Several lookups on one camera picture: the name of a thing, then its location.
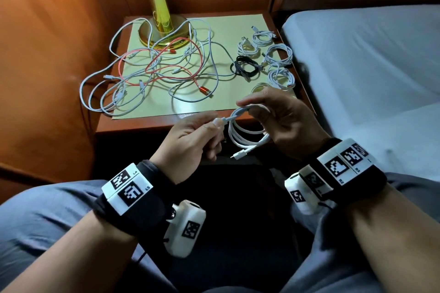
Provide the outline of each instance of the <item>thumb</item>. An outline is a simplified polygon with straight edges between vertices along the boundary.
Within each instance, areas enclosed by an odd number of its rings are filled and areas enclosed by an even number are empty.
[[[193,133],[188,135],[196,145],[204,147],[208,141],[215,137],[219,132],[223,132],[224,126],[221,118],[216,118],[212,122],[203,124]]]
[[[278,123],[275,117],[262,107],[255,106],[250,108],[249,115],[261,123],[272,139],[274,139],[278,132],[283,131],[283,127]]]

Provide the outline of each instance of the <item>tabletop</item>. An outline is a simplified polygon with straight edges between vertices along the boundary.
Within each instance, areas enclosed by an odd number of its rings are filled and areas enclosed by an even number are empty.
[[[211,17],[211,16],[239,16],[239,15],[250,15],[250,14],[262,14],[263,18],[267,24],[269,30],[274,31],[277,38],[274,40],[275,44],[283,43],[283,40],[275,27],[275,24],[267,11],[246,11],[246,12],[217,12],[217,13],[196,13],[196,14],[183,14],[186,18],[196,18],[196,17]],[[128,16],[124,19],[124,24],[129,21],[138,18],[137,16]],[[120,56],[127,52],[129,39],[131,33],[131,26],[128,26],[121,32],[117,54]],[[278,53],[282,59],[287,58],[287,54],[283,50],[278,50]],[[305,88],[298,76],[298,73],[294,66],[289,68],[290,72],[295,77],[295,88],[294,92],[297,98],[303,100],[305,104],[314,111],[310,99],[305,91]],[[111,74],[118,76],[117,64],[115,64],[111,70]],[[233,110],[221,110],[218,111],[220,117],[229,117]],[[141,117],[141,118],[127,118],[127,119],[112,119],[110,116],[101,114],[99,119],[98,128],[96,130],[97,134],[107,133],[107,132],[124,132],[133,130],[166,130],[170,129],[177,121],[181,118],[189,116],[191,114],[174,114],[174,115],[164,115],[164,116],[151,116],[151,117]],[[247,113],[243,114],[237,120],[242,121],[244,124],[253,123],[255,120],[249,116]]]

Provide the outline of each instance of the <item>white bed sheet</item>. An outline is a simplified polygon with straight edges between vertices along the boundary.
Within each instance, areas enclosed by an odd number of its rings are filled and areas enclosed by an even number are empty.
[[[300,12],[283,34],[335,136],[357,134],[375,146],[380,139],[372,154],[394,157],[382,168],[440,180],[440,165],[426,174],[418,168],[440,158],[438,136],[410,136],[440,133],[440,117],[423,118],[440,116],[440,5]],[[419,159],[409,161],[410,150]]]

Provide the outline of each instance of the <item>person's left hand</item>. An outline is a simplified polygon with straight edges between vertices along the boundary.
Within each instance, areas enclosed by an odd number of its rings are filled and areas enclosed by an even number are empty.
[[[175,184],[183,182],[195,172],[204,149],[208,159],[217,159],[223,130],[216,111],[183,118],[172,127],[150,161]]]

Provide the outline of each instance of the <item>gold lamp base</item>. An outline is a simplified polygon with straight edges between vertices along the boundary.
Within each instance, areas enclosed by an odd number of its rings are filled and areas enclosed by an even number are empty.
[[[157,26],[155,25],[156,21],[154,20],[154,18],[152,16],[148,19],[153,26],[153,34],[151,35],[151,40],[150,40],[150,47],[151,47],[154,43],[156,43],[158,40],[164,38],[169,33],[160,32],[159,29],[157,28]],[[177,14],[171,15],[171,23],[173,24],[173,28],[178,28],[186,20],[187,19],[181,15],[177,15]],[[142,44],[144,44],[145,46],[148,46],[148,37],[150,36],[150,31],[151,31],[150,25],[146,21],[143,24],[141,24],[141,26],[139,28],[139,39],[142,42]],[[189,30],[188,24],[184,24],[182,26],[182,28],[180,28],[176,33],[174,33],[173,35],[171,35],[167,39],[161,41],[159,44],[157,44],[157,47],[159,49],[163,49],[164,47],[168,46],[170,44],[170,42],[172,42],[174,39],[176,39],[178,37],[184,37],[184,38],[190,37],[190,30]],[[175,41],[172,45],[170,45],[169,48],[170,49],[177,49],[177,48],[184,46],[187,43],[189,43],[189,41],[178,40],[178,41]]]

